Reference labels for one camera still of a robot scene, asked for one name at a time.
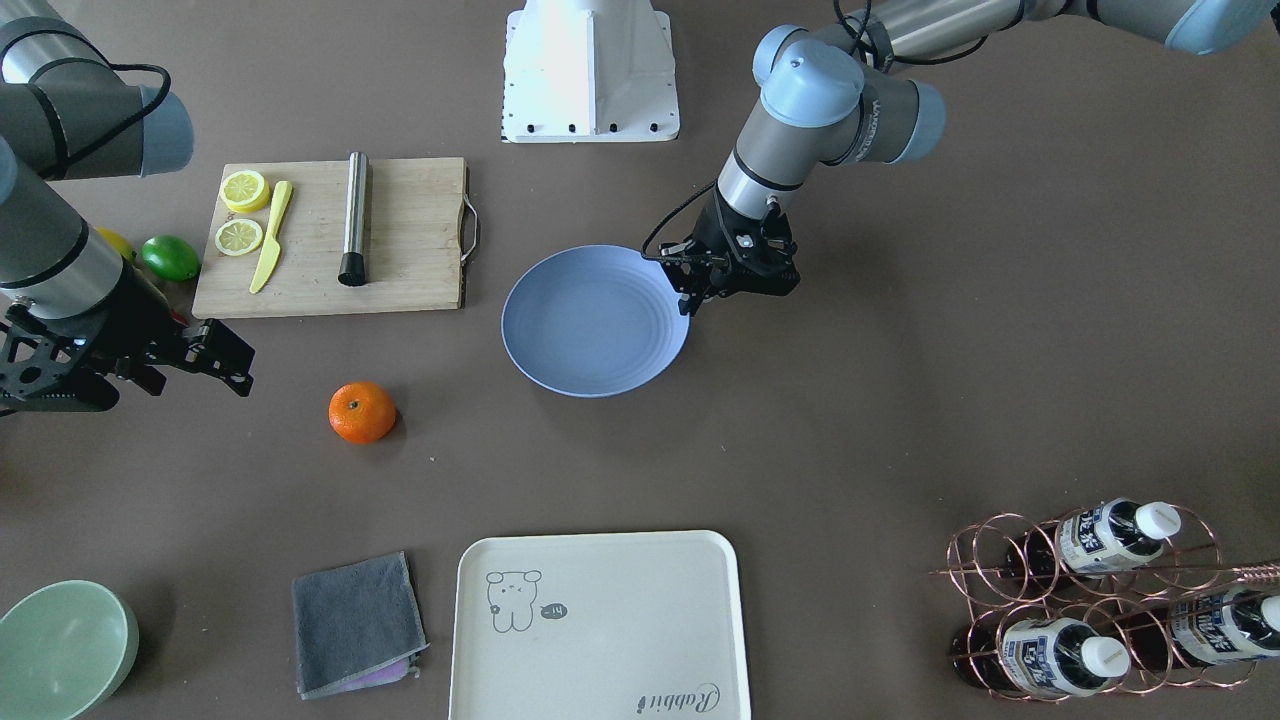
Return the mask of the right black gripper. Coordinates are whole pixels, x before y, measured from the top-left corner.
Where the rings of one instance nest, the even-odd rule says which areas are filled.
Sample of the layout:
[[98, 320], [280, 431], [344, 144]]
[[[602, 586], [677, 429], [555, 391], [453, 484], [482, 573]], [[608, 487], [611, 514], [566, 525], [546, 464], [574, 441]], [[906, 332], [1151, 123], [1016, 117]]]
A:
[[250, 395], [255, 351], [218, 319], [187, 325], [136, 269], [124, 269], [102, 302], [78, 316], [40, 319], [20, 297], [3, 319], [3, 414], [100, 413], [115, 406], [110, 377], [159, 396], [160, 366], [205, 374]]

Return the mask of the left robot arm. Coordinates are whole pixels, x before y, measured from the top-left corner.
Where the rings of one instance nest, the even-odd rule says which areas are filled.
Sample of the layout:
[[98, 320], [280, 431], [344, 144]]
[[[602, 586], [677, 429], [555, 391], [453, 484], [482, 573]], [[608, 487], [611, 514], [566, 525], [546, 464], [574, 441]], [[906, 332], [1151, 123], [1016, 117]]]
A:
[[756, 46], [760, 96], [692, 232], [662, 243], [652, 260], [694, 315], [709, 299], [783, 296], [799, 283], [787, 208], [817, 165], [897, 164], [940, 141], [945, 101], [929, 85], [899, 77], [974, 53], [991, 35], [1061, 15], [1207, 55], [1239, 42], [1275, 1], [884, 1], [837, 12], [822, 29], [780, 26]]

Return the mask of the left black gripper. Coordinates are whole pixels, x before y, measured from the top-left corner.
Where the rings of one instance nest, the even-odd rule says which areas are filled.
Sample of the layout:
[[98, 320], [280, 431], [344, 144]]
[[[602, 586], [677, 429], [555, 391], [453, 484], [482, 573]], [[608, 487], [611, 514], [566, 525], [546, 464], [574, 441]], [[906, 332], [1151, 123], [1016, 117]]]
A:
[[705, 186], [658, 228], [707, 192], [713, 197], [700, 210], [692, 233], [658, 246], [658, 263], [682, 300], [682, 315], [692, 318], [704, 301], [737, 292], [790, 293], [800, 281], [794, 264], [797, 245], [778, 199], [767, 199], [765, 215], [753, 219], [732, 209], [717, 187]]

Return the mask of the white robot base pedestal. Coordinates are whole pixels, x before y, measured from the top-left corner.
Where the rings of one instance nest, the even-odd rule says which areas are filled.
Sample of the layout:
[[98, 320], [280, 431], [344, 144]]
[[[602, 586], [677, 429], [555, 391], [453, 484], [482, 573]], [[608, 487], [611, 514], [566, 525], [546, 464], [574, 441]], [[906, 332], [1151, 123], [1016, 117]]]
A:
[[678, 137], [671, 18], [649, 1], [527, 1], [507, 15], [500, 137], [639, 143]]

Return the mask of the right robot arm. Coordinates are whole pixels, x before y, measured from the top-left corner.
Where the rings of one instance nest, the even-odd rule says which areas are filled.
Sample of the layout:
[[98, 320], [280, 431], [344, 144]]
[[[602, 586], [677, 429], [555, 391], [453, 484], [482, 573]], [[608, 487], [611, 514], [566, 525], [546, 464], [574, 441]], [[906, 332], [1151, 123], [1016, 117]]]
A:
[[255, 351], [170, 304], [56, 190], [156, 176], [193, 152], [166, 69], [113, 63], [46, 1], [1, 5], [3, 414], [101, 413], [115, 380], [163, 392], [165, 366], [250, 393]]

